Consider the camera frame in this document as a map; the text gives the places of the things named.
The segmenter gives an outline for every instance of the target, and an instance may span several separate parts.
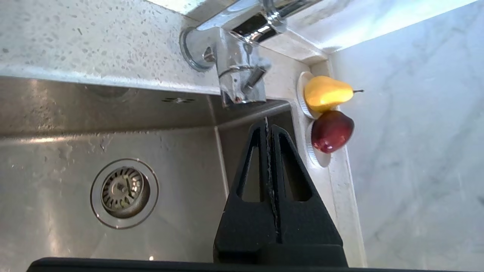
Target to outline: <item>kitchen sink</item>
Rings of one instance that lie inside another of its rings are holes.
[[[290,105],[0,77],[0,271],[42,257],[212,262],[248,137]],[[258,201],[257,163],[246,201]]]

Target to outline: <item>red apple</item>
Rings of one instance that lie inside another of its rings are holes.
[[[319,151],[329,154],[348,142],[353,134],[355,122],[337,110],[325,111],[314,121],[311,143]]]

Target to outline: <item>sink drain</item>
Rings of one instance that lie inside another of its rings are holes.
[[[91,206],[102,223],[128,228],[143,222],[158,199],[158,181],[143,162],[122,159],[104,167],[91,188]]]

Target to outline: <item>water spot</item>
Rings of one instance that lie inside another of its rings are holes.
[[[109,143],[111,142],[112,138],[108,136],[106,137],[103,137],[101,139],[101,143],[99,144],[99,146],[101,147],[101,149],[103,150],[103,153],[106,152],[107,150],[107,146],[109,145]]]
[[[59,150],[60,159],[69,160],[69,158],[71,157],[72,146],[70,146],[67,143],[64,143],[64,145],[60,146],[58,150]]]

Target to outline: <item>yellow pear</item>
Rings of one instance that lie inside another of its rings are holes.
[[[328,76],[316,76],[304,87],[304,99],[311,110],[322,113],[350,100],[355,92],[363,90],[353,91],[348,83]]]

